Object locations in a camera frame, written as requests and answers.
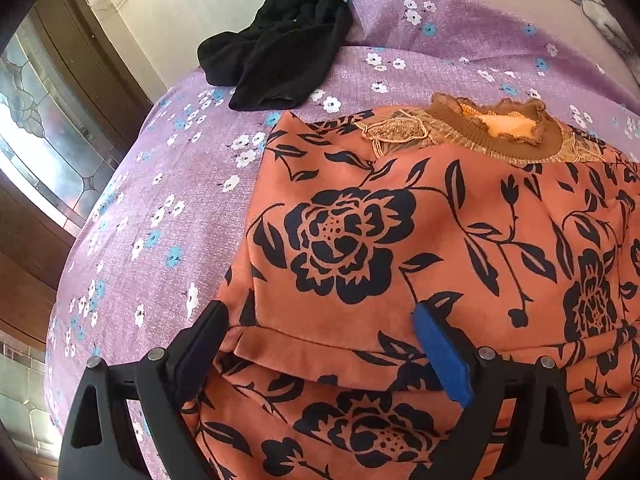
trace crumpled black garment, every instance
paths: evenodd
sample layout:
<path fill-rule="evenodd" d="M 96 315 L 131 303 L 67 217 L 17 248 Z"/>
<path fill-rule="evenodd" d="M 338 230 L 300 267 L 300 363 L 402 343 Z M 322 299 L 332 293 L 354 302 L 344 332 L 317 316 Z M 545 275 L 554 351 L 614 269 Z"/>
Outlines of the crumpled black garment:
<path fill-rule="evenodd" d="M 353 17 L 344 0 L 266 0 L 241 32 L 198 47 L 207 82 L 236 86 L 229 108 L 286 110 L 324 81 Z"/>

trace purple bedsheet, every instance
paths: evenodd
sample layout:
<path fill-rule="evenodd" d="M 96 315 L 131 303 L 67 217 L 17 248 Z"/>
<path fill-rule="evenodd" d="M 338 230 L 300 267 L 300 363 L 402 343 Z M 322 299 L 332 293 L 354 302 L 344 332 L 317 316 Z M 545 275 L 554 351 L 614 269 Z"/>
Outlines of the purple bedsheet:
<path fill-rule="evenodd" d="M 351 0 L 354 25 L 324 84 L 294 113 L 317 121 L 373 106 L 540 97 L 549 113 L 636 160 L 640 102 L 543 23 L 470 0 Z M 46 396 L 62 431 L 91 355 L 140 359 L 189 326 L 244 232 L 264 141 L 279 112 L 234 112 L 201 70 L 154 106 L 74 244 L 47 338 Z M 164 478 L 140 406 L 134 428 Z"/>

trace black flower print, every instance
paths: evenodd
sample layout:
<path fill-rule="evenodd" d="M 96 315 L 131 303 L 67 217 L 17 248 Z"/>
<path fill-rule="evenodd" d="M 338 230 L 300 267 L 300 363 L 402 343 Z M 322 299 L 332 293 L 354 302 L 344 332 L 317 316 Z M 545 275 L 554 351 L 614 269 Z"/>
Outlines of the black flower print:
<path fill-rule="evenodd" d="M 582 440 L 582 462 L 584 471 L 589 472 L 593 467 L 593 462 L 598 454 L 598 434 L 597 422 L 584 422 L 580 424 L 580 439 Z"/>
<path fill-rule="evenodd" d="M 578 256 L 578 266 L 579 281 L 567 290 L 563 301 L 564 336 L 568 342 L 608 332 L 618 319 L 600 255 L 585 249 Z"/>
<path fill-rule="evenodd" d="M 385 246 L 411 234 L 414 210 L 405 189 L 329 189 L 299 204 L 284 220 L 298 290 L 326 296 L 335 286 L 347 304 L 385 292 L 393 261 Z"/>
<path fill-rule="evenodd" d="M 428 458 L 435 437 L 427 412 L 401 403 L 393 406 L 389 392 L 348 390 L 336 406 L 315 402 L 307 406 L 293 428 L 317 440 L 350 450 L 364 467 L 387 462 L 420 462 Z"/>
<path fill-rule="evenodd" d="M 631 263 L 634 264 L 636 274 L 640 276 L 640 240 L 637 238 L 634 240 L 634 244 L 631 246 Z"/>
<path fill-rule="evenodd" d="M 305 467 L 317 475 L 332 480 L 329 475 L 329 466 L 324 466 L 324 470 L 318 469 L 310 465 L 304 460 L 304 453 L 300 444 L 289 437 L 285 437 L 282 442 L 277 440 L 265 440 L 262 443 L 262 452 L 265 459 L 262 462 L 262 468 L 271 476 L 284 476 L 299 465 Z"/>

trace orange garment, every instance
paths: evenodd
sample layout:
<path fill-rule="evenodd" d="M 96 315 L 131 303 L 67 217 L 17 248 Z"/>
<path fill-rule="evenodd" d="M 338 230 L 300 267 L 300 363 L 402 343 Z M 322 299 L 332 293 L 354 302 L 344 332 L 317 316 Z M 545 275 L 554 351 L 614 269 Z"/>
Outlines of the orange garment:
<path fill-rule="evenodd" d="M 518 167 L 452 128 L 376 159 L 354 124 L 398 110 L 274 128 L 217 295 L 230 329 L 185 421 L 220 478 L 419 480 L 461 413 L 412 330 L 429 301 L 476 346 L 567 369 L 596 480 L 638 420 L 638 165 L 565 124 L 585 158 Z"/>

